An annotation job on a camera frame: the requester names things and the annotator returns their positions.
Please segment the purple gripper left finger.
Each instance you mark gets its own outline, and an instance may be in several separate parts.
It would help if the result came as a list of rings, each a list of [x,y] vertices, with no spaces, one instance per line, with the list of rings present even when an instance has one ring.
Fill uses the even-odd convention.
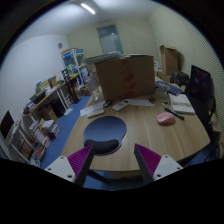
[[[93,146],[89,145],[68,157],[59,156],[46,168],[46,171],[79,186],[83,186],[93,157]]]

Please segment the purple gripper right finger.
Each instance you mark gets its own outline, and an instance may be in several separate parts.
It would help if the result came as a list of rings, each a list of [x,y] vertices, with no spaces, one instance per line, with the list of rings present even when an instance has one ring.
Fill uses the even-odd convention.
[[[135,145],[134,155],[145,184],[160,180],[182,169],[182,166],[169,155],[161,156],[139,144]]]

